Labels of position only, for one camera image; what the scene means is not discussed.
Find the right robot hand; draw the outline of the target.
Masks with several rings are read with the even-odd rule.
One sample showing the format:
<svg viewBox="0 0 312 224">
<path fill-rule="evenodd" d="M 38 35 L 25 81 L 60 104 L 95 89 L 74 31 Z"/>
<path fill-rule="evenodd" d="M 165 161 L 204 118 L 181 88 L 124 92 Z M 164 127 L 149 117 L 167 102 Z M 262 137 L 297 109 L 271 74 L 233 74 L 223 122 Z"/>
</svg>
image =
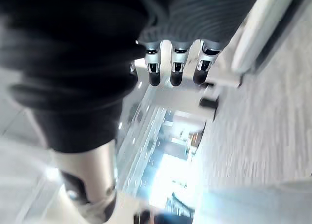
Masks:
<svg viewBox="0 0 312 224">
<path fill-rule="evenodd" d="M 9 87 L 51 151 L 65 190 L 91 224 L 112 216 L 118 121 L 134 89 L 137 59 L 160 83 L 161 42 L 173 46 L 179 86 L 187 52 L 202 41 L 193 80 L 205 82 L 256 0 L 0 0 L 0 65 Z"/>
</svg>

